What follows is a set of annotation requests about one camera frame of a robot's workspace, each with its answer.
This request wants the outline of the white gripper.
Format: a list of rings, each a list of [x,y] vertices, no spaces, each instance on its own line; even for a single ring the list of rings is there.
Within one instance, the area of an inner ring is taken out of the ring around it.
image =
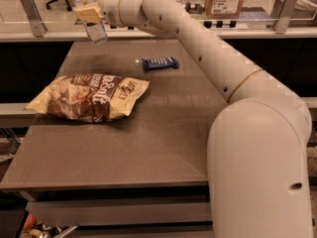
[[[88,23],[100,23],[105,18],[110,26],[124,27],[128,25],[128,0],[98,0],[98,2],[75,6],[73,12],[76,18]]]

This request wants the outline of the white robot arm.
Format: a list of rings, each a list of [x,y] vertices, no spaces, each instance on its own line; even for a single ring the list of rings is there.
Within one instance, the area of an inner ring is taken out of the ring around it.
[[[93,0],[80,20],[174,37],[228,105],[214,120],[207,169],[215,238],[314,238],[305,102],[193,19],[178,0]]]

